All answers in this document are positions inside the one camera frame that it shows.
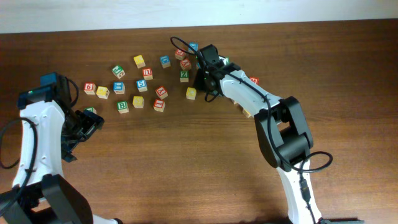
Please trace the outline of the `yellow S block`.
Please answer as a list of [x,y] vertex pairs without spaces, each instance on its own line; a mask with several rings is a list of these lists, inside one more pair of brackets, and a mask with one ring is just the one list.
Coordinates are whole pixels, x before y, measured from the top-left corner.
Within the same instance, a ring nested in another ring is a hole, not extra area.
[[143,108],[144,107],[144,98],[142,96],[134,96],[132,104],[133,104],[133,107],[135,107],[135,108]]
[[250,118],[252,116],[252,114],[244,108],[243,108],[243,115],[245,115],[245,117],[247,117],[247,118]]

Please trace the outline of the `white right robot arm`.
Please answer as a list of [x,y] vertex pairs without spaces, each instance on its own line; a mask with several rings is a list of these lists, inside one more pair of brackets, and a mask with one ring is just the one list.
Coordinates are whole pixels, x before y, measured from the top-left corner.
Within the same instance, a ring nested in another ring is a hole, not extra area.
[[281,98],[250,80],[240,66],[226,63],[214,45],[192,50],[200,69],[195,83],[207,93],[237,102],[253,116],[259,147],[265,160],[277,169],[288,203],[291,223],[324,223],[313,197],[310,168],[313,137],[299,101]]

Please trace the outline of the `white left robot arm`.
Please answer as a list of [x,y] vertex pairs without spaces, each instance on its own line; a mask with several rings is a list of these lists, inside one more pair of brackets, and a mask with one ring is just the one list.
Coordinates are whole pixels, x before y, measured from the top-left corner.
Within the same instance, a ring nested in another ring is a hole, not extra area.
[[93,214],[87,199],[63,174],[62,161],[75,161],[72,151],[101,129],[104,119],[91,111],[73,111],[73,81],[58,73],[41,76],[40,86],[19,94],[21,156],[12,189],[1,194],[1,217],[7,223],[105,223],[118,218]]

